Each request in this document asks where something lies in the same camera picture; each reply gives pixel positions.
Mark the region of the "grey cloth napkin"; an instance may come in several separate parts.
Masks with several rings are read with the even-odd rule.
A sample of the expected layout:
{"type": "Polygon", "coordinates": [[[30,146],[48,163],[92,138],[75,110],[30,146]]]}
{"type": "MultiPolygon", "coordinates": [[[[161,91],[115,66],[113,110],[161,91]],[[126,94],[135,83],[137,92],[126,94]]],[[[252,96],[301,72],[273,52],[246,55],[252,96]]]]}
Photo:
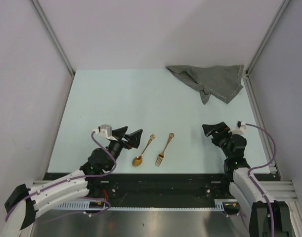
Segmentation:
{"type": "Polygon", "coordinates": [[[229,104],[243,88],[244,65],[208,68],[175,65],[166,66],[166,69],[185,85],[198,91],[203,104],[207,104],[211,95],[229,104]]]}

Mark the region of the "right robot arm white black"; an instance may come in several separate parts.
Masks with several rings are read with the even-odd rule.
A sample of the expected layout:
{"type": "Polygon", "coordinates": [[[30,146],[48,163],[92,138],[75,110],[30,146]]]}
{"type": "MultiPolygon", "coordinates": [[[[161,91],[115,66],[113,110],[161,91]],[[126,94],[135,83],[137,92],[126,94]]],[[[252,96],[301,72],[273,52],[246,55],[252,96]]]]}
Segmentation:
{"type": "Polygon", "coordinates": [[[206,137],[219,147],[224,155],[225,183],[220,187],[226,198],[235,197],[240,210],[249,221],[249,235],[252,237],[290,237],[292,223],[290,210],[284,201],[271,196],[255,177],[255,167],[250,167],[245,159],[247,140],[243,136],[248,126],[238,121],[235,129],[224,122],[203,124],[206,137]]]}

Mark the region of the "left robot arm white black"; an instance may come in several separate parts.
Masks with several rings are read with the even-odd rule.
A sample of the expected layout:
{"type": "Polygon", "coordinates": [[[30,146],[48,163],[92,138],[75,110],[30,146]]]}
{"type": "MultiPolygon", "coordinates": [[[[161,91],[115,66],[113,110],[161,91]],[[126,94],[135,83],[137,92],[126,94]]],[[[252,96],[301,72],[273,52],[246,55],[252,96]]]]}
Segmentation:
{"type": "Polygon", "coordinates": [[[116,169],[116,160],[122,149],[137,149],[140,145],[143,130],[130,134],[127,130],[127,126],[118,129],[112,129],[107,124],[99,126],[91,133],[91,138],[98,147],[79,169],[38,186],[17,186],[4,204],[6,217],[1,236],[19,236],[37,218],[67,201],[99,196],[102,191],[99,181],[116,169]]]}

